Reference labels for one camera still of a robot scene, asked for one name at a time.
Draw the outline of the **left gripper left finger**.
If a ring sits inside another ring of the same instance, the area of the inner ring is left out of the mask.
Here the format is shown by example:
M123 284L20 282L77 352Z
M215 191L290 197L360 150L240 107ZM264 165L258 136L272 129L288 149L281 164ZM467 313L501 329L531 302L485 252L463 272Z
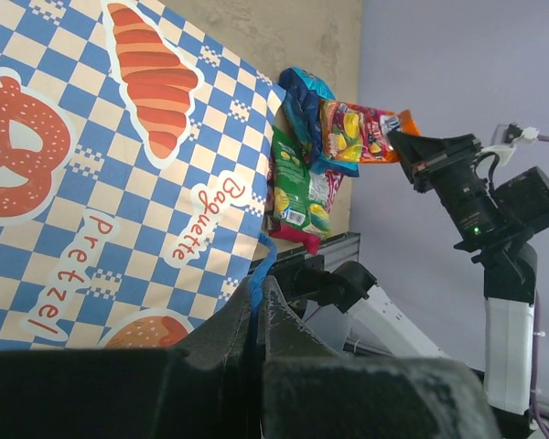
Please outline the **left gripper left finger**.
M247 438L247 284L168 348L0 351L0 438Z

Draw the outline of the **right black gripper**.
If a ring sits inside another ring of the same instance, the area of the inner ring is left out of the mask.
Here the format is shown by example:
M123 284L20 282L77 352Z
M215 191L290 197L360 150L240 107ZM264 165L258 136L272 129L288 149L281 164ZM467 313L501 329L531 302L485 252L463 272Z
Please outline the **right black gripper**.
M494 229L499 214L488 195L486 184L473 170L480 141L472 134L431 138L388 133L388 140L400 156L404 169L412 169L414 189L433 189L458 229Z

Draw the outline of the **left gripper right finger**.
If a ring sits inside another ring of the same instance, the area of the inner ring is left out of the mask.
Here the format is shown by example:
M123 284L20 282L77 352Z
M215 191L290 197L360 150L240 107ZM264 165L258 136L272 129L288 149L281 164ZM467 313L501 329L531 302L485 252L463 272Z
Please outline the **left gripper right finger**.
M264 281L267 438L496 438L475 374L451 359L350 358L323 343Z

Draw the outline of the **orange Fox's fruits candy bag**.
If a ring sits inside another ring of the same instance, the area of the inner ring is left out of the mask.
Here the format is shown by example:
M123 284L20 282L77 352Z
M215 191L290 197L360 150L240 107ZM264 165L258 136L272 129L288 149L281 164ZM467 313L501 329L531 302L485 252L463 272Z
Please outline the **orange Fox's fruits candy bag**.
M319 119L324 156L340 162L396 163L400 157L392 147L388 133L420 134L410 110L396 113L320 99Z

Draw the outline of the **red chips bag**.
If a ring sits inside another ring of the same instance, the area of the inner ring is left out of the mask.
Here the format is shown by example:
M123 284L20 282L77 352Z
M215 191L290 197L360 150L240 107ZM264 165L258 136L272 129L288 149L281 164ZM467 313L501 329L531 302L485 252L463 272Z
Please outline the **red chips bag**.
M286 225L282 221L275 219L274 217L274 159L270 159L270 170L268 174L268 196L266 205L266 228L269 235L279 240L290 241L293 243L301 243L304 245L308 253L315 255L318 252L320 241L323 239L309 235L301 230L296 230L291 226ZM337 192L339 186L343 180L343 175L335 171L330 171L338 179Z

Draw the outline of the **blue gummy candy bag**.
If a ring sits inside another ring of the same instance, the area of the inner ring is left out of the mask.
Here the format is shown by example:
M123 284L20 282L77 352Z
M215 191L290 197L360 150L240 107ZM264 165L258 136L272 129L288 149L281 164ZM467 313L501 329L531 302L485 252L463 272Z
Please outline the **blue gummy candy bag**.
M318 76L290 67L280 73L278 84L285 90L282 107L285 117L304 150L309 169L317 174L328 170L346 177L358 177L358 165L326 158L319 120L319 100L334 100L330 87Z

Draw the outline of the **green snack bag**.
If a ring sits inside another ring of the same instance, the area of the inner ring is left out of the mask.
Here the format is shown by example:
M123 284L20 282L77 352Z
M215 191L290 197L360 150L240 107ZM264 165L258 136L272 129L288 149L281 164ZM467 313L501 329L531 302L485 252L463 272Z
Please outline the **green snack bag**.
M338 179L307 166L301 148L277 127L273 131L274 218L320 239L332 234L329 213Z

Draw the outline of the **blue checkered paper bag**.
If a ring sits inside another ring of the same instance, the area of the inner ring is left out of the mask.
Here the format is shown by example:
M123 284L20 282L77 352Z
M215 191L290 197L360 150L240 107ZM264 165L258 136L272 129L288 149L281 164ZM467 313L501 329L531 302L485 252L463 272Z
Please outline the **blue checkered paper bag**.
M223 307L284 96L157 1L0 1L0 350L169 347Z

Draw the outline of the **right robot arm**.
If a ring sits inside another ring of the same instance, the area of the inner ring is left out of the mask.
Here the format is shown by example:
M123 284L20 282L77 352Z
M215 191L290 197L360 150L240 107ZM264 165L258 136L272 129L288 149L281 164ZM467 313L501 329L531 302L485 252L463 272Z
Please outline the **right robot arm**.
M457 248L470 253L483 269L486 333L481 379L507 437L527 436L544 423L537 401L538 257L530 241L549 228L549 176L532 166L496 185L494 173L519 142L539 137L537 130L514 124L499 144L489 147L471 134L389 134L414 190L436 192L460 234ZM345 262L316 300L307 322L335 348L376 338L397 358L444 354L357 262Z

